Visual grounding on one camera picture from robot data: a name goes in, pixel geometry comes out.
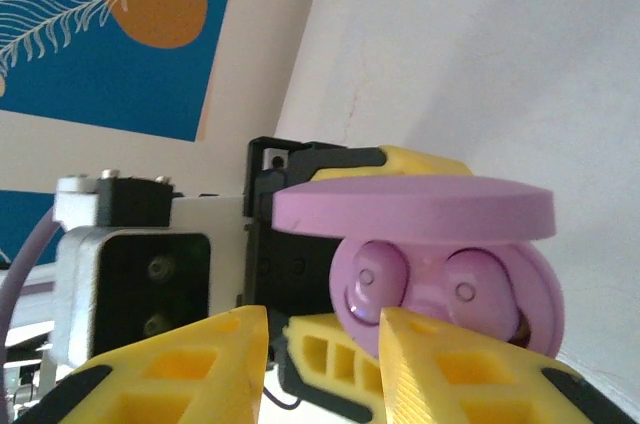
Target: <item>pink disc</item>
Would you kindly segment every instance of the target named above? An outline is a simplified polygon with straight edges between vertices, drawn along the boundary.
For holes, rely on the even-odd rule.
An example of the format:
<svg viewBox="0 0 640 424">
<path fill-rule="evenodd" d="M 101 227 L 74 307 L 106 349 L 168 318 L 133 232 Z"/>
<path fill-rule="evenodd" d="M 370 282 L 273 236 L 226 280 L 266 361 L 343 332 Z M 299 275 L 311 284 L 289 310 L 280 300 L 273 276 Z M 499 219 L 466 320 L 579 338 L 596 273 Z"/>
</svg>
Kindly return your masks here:
<svg viewBox="0 0 640 424">
<path fill-rule="evenodd" d="M 405 244 L 507 243 L 555 234 L 553 194 L 479 176 L 350 177 L 275 194 L 273 228 Z"/>
</svg>

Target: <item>wire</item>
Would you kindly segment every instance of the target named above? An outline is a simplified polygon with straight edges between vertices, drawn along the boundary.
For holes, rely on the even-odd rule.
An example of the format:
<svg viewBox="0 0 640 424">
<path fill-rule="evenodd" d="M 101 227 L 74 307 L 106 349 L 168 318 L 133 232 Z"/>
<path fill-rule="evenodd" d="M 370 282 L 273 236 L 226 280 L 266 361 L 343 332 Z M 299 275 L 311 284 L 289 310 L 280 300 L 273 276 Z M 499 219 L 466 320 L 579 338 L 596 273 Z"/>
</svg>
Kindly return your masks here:
<svg viewBox="0 0 640 424">
<path fill-rule="evenodd" d="M 49 209 L 33 228 L 31 234 L 22 245 L 20 252 L 11 263 L 7 271 L 7 277 L 2 282 L 0 288 L 0 392 L 2 392 L 1 403 L 4 410 L 0 410 L 0 424 L 9 423 L 9 409 L 7 406 L 7 390 L 4 386 L 4 364 L 7 360 L 7 334 L 11 327 L 11 318 L 15 310 L 20 292 L 24 286 L 31 269 L 44 252 L 47 244 L 58 231 L 60 225 L 53 221 L 53 208 Z"/>
<path fill-rule="evenodd" d="M 285 411 L 294 411 L 295 409 L 298 408 L 298 406 L 300 404 L 302 404 L 302 399 L 298 398 L 296 399 L 296 402 L 294 402 L 293 404 L 287 404 L 286 402 L 282 402 L 280 399 L 278 399 L 276 396 L 274 396 L 273 394 L 271 394 L 271 391 L 269 389 L 267 389 L 266 387 L 264 387 L 262 389 L 262 393 L 267 396 L 267 399 L 269 399 L 271 402 L 273 402 L 276 406 L 278 406 L 280 409 L 284 409 Z"/>
</svg>

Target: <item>yellow part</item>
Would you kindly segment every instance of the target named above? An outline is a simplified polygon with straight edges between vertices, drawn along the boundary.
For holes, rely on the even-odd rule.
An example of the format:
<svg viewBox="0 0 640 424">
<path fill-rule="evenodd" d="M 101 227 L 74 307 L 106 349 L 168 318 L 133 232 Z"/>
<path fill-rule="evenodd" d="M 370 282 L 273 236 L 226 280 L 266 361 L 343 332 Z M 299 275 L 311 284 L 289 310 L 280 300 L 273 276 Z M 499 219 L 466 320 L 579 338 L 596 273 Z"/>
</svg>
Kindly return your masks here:
<svg viewBox="0 0 640 424">
<path fill-rule="evenodd" d="M 526 349 L 391 308 L 380 368 L 394 424 L 591 424 L 541 373 L 573 369 Z"/>
<path fill-rule="evenodd" d="M 443 175 L 470 176 L 471 170 L 462 162 L 446 157 L 410 151 L 395 146 L 380 146 L 387 156 L 387 162 L 378 167 L 355 167 L 346 169 L 321 169 L 315 173 L 312 181 L 336 179 L 341 177 L 365 176 L 405 176 L 405 175 Z"/>
<path fill-rule="evenodd" d="M 246 306 L 101 354 L 113 371 L 62 424 L 256 424 L 266 309 Z"/>
<path fill-rule="evenodd" d="M 351 340 L 335 314 L 292 317 L 284 335 L 306 384 L 368 407 L 372 423 L 386 422 L 378 361 Z"/>
</svg>

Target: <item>blue poster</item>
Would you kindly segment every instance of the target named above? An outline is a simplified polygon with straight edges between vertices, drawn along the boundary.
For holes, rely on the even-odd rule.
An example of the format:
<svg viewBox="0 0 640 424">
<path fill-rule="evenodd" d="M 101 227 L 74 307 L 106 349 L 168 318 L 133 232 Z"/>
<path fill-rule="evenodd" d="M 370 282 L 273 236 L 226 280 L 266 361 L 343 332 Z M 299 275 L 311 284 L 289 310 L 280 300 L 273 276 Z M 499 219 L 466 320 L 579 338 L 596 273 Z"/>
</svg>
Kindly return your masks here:
<svg viewBox="0 0 640 424">
<path fill-rule="evenodd" d="M 31 230 L 53 205 L 53 194 L 0 191 L 0 263 L 11 263 Z M 39 264 L 55 261 L 62 231 L 51 241 Z"/>
<path fill-rule="evenodd" d="M 0 109 L 195 141 L 227 0 L 0 0 Z"/>
</svg>

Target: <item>yellow 3d printed part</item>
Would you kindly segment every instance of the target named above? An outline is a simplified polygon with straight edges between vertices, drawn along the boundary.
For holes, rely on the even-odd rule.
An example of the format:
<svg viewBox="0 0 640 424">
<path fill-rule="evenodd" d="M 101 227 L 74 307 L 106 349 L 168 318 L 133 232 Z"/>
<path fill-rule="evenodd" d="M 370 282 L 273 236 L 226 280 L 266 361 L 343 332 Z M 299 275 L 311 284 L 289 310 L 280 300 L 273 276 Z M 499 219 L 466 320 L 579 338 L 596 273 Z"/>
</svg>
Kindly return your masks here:
<svg viewBox="0 0 640 424">
<path fill-rule="evenodd" d="M 389 423 L 591 424 L 542 374 L 570 367 L 404 309 L 385 309 L 380 367 Z"/>
<path fill-rule="evenodd" d="M 335 314 L 292 317 L 284 334 L 305 384 L 368 407 L 372 423 L 387 422 L 378 361 L 351 340 Z"/>
<path fill-rule="evenodd" d="M 402 176 L 402 175 L 471 175 L 462 162 L 446 157 L 410 151 L 395 146 L 380 146 L 387 162 L 379 167 L 357 167 L 350 169 L 322 169 L 313 176 L 313 181 L 340 177 Z"/>
<path fill-rule="evenodd" d="M 255 424 L 269 338 L 247 306 L 99 355 L 111 373 L 63 424 Z"/>
</svg>

